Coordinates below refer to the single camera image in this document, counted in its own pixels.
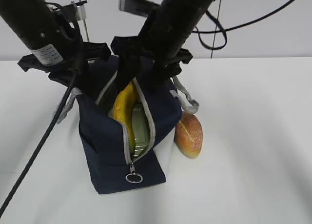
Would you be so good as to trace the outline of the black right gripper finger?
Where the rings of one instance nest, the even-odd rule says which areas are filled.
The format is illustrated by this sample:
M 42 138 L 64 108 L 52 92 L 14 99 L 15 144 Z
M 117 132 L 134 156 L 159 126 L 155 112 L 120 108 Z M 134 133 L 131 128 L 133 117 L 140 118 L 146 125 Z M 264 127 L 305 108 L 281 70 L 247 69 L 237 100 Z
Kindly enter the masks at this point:
M 156 91 L 166 80 L 181 71 L 179 62 L 154 61 L 148 66 L 148 89 Z
M 122 91 L 141 69 L 139 55 L 121 54 L 119 56 L 117 77 L 115 80 L 118 91 Z

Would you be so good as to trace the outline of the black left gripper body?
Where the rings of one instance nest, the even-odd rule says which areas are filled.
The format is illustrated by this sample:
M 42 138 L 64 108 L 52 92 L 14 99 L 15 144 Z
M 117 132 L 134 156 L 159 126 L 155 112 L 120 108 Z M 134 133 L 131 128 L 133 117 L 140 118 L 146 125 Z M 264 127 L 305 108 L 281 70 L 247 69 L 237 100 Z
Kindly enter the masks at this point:
M 32 54 L 22 57 L 18 66 L 23 71 L 37 69 L 46 73 L 58 72 L 69 69 L 78 69 L 77 58 L 81 58 L 83 63 L 93 60 L 108 60 L 111 55 L 109 46 L 106 43 L 84 42 L 83 51 L 68 57 L 62 56 L 56 48 L 49 44 L 39 50 L 34 50 Z

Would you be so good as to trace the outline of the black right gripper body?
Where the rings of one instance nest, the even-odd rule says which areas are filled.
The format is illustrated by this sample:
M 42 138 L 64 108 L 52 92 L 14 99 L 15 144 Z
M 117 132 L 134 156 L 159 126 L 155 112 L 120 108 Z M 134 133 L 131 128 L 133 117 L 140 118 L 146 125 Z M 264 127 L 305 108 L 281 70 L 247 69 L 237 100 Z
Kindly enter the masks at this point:
M 164 64 L 171 64 L 175 62 L 183 62 L 188 64 L 193 58 L 192 54 L 187 50 L 180 48 L 180 50 L 172 57 L 165 57 L 161 54 L 161 50 L 152 50 L 145 46 L 138 36 L 132 37 L 117 37 L 113 38 L 110 45 L 112 52 L 119 55 L 138 55 L 149 58 L 151 60 L 159 61 Z

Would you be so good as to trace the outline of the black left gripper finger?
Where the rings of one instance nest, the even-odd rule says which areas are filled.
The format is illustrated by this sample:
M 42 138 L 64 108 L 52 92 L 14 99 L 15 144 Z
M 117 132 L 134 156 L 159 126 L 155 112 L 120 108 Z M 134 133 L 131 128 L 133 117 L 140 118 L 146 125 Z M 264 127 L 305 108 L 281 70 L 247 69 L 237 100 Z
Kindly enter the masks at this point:
M 98 74 L 100 60 L 88 64 L 81 77 L 81 89 L 89 97 L 98 96 Z
M 78 86 L 78 73 L 76 71 L 63 70 L 51 72 L 48 78 L 66 87 L 75 88 Z

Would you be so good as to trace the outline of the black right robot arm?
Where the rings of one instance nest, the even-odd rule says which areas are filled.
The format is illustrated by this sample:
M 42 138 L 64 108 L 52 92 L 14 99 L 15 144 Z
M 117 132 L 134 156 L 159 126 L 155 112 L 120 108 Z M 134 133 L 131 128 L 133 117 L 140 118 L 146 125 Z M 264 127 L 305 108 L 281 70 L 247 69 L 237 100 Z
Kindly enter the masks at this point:
M 192 55 L 183 44 L 214 0 L 119 0 L 120 11 L 145 17 L 137 36 L 114 37 L 111 49 L 119 57 L 115 86 L 122 91 L 140 72 L 140 58 L 154 61 L 148 82 L 156 87 L 181 72 L 180 62 Z

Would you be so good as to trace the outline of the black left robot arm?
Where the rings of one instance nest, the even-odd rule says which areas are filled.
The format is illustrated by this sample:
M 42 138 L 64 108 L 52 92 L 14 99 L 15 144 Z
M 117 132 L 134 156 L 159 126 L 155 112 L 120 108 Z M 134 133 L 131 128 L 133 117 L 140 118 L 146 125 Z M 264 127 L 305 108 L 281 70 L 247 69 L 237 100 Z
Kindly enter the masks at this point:
M 84 41 L 78 21 L 86 18 L 87 1 L 62 6 L 45 0 L 0 0 L 0 16 L 31 54 L 18 65 L 23 71 L 49 73 L 51 80 L 69 85 L 77 73 L 76 87 L 91 94 L 96 87 L 90 61 L 108 60 L 106 43 Z

